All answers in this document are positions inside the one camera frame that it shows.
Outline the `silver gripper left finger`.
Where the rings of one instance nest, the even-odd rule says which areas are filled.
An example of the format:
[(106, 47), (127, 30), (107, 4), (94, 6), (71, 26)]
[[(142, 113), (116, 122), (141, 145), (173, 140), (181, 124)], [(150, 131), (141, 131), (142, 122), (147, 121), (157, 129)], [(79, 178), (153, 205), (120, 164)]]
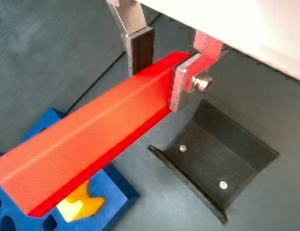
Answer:
[(147, 26), (143, 8), (135, 0), (106, 0), (119, 26), (133, 76), (153, 64), (155, 31)]

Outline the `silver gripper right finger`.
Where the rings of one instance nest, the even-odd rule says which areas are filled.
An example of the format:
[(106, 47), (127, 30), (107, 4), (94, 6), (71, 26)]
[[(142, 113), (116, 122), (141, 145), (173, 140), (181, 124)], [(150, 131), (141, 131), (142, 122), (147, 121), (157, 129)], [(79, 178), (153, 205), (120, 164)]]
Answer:
[(178, 113), (193, 99), (197, 90), (206, 92), (213, 78), (206, 70), (217, 62), (222, 42), (201, 31), (194, 34), (194, 49), (191, 55), (175, 68), (169, 108)]

